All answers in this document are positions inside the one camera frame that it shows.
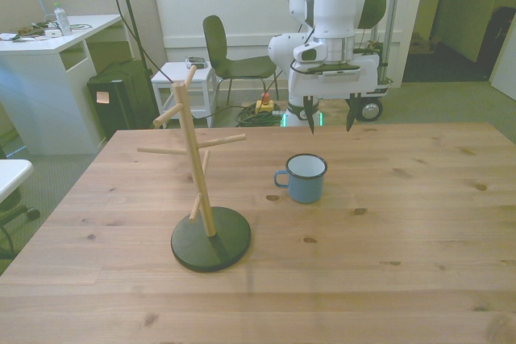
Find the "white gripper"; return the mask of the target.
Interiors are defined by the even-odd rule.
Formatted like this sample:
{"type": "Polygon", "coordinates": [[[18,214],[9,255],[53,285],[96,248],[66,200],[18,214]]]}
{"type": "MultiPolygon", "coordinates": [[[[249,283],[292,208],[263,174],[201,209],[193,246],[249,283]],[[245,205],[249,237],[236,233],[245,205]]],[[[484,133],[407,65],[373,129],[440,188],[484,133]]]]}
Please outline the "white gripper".
{"type": "Polygon", "coordinates": [[[318,112],[318,99],[347,98],[349,107],[346,130],[349,132],[360,112],[361,93],[372,92],[377,87],[377,67],[380,57],[356,55],[347,63],[323,64],[294,61],[289,72],[289,95],[303,97],[303,107],[311,133],[314,133],[314,115],[318,112]]]}

